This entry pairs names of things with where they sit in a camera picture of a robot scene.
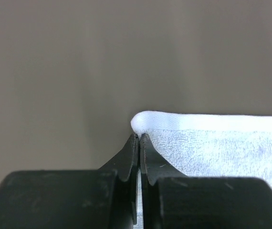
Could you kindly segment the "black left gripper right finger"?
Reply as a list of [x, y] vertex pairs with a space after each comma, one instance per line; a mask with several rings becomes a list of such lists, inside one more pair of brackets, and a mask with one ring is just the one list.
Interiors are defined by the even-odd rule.
[[146, 229], [272, 229], [272, 189], [254, 177], [189, 177], [144, 134], [139, 142]]

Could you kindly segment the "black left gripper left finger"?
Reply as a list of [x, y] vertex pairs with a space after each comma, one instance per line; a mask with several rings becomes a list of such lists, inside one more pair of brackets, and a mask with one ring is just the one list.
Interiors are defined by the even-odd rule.
[[0, 184], [0, 229], [131, 229], [137, 223], [138, 137], [95, 170], [30, 170]]

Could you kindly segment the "light blue towel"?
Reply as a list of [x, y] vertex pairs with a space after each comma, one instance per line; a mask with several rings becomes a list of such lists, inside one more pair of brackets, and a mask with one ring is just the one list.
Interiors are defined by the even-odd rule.
[[143, 111], [131, 120], [189, 177], [254, 177], [272, 189], [272, 116]]

